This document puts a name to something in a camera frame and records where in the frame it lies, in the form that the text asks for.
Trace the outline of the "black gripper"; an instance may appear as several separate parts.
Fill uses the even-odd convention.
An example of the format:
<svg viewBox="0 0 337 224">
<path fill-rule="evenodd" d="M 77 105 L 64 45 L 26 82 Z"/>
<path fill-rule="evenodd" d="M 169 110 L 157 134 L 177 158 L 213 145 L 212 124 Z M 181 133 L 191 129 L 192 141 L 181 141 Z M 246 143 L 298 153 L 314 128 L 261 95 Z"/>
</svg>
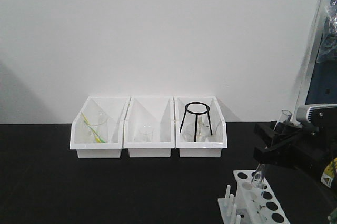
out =
<svg viewBox="0 0 337 224">
<path fill-rule="evenodd" d="M 255 147 L 254 159 L 308 174 L 336 174 L 336 108 L 315 110 L 311 123 L 300 123 L 302 127 L 277 121 L 256 123 L 254 133 L 267 148 Z"/>
</svg>

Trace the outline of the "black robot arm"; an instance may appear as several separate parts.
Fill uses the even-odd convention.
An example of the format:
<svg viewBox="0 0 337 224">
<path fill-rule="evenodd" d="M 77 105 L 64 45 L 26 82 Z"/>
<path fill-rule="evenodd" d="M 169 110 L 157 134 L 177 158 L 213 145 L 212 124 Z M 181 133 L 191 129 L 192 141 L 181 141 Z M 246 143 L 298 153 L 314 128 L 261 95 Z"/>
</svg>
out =
<svg viewBox="0 0 337 224">
<path fill-rule="evenodd" d="M 336 200 L 336 104 L 302 105 L 296 121 L 257 123 L 254 132 L 266 147 L 256 147 L 254 158 L 262 164 L 300 170 L 328 200 Z"/>
</svg>

